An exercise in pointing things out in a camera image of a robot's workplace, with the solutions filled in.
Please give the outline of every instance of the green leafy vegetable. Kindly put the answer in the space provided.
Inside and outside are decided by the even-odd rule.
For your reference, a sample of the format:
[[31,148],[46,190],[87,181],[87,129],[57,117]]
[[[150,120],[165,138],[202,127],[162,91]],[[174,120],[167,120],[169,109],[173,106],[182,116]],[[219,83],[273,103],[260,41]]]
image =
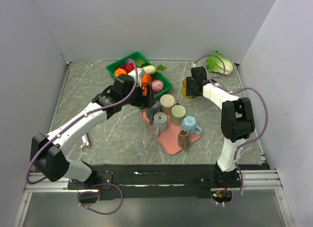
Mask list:
[[142,67],[144,64],[147,64],[147,62],[141,58],[138,58],[135,60],[135,64],[137,67]]
[[[226,67],[225,74],[230,74],[232,72],[233,70],[232,63],[229,60],[227,60],[220,52],[215,51],[215,52],[212,52],[211,54],[216,55],[222,59]],[[216,57],[212,57],[212,56],[209,56],[206,58],[206,69],[209,72],[218,72],[221,74],[223,74],[224,72],[224,68],[223,68],[221,61],[217,59]]]
[[160,73],[160,72],[162,72],[162,71],[164,71],[166,69],[167,69],[167,67],[165,67],[164,65],[160,64],[160,65],[157,66],[156,71],[158,73]]

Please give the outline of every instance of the pink cutting board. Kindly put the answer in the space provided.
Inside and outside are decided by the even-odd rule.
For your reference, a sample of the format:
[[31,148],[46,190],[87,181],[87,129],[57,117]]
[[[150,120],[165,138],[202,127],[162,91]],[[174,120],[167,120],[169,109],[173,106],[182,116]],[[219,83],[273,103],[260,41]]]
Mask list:
[[[153,134],[156,136],[152,125],[150,125],[149,123],[149,119],[146,117],[146,110],[141,111],[141,116],[146,121]],[[163,148],[169,155],[174,155],[182,150],[182,148],[178,146],[177,142],[180,126],[175,126],[171,124],[169,115],[167,115],[167,125],[168,127],[166,132],[157,136],[157,139],[159,140],[160,144],[163,146]],[[195,142],[200,137],[201,135],[193,134],[190,138],[191,143]]]

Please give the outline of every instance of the gray wall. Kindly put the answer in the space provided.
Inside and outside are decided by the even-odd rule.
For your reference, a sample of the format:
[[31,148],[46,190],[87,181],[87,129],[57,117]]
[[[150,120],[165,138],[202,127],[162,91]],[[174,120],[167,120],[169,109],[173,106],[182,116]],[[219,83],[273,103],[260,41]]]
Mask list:
[[0,222],[12,226],[32,136],[47,132],[66,63],[31,0],[0,0]]
[[[244,86],[257,88],[269,109],[261,140],[277,168],[296,226],[313,223],[313,0],[277,0],[257,34],[240,73]],[[249,93],[257,128],[263,108]]]
[[67,61],[192,60],[218,49],[241,63],[275,0],[33,0]]

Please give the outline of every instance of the blue mug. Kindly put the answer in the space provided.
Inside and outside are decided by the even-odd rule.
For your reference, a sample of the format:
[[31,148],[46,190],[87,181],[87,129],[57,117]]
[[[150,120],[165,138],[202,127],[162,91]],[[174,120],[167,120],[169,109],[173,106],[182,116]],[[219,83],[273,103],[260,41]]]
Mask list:
[[180,130],[187,130],[189,136],[192,136],[194,133],[202,134],[202,128],[198,126],[193,116],[187,116],[182,120]]

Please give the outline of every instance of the green basket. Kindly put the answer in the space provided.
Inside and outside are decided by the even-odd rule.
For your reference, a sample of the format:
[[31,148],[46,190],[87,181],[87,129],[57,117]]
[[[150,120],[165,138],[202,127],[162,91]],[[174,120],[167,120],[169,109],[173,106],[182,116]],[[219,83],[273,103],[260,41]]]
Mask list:
[[[123,57],[122,59],[108,65],[107,70],[113,78],[116,78],[116,76],[114,75],[114,72],[116,71],[116,69],[121,64],[125,63],[127,61],[127,59],[135,60],[138,58],[145,60],[147,62],[147,65],[152,66],[152,64],[140,52],[137,51],[137,52],[133,52],[132,54],[130,54],[126,57]],[[170,91],[170,89],[173,87],[173,84],[170,81],[168,81],[168,79],[165,78],[164,75],[161,73],[156,72],[156,73],[152,74],[151,76],[152,76],[152,80],[156,80],[156,79],[161,80],[164,84],[164,89],[155,95],[155,99],[159,100],[164,94],[167,94]]]

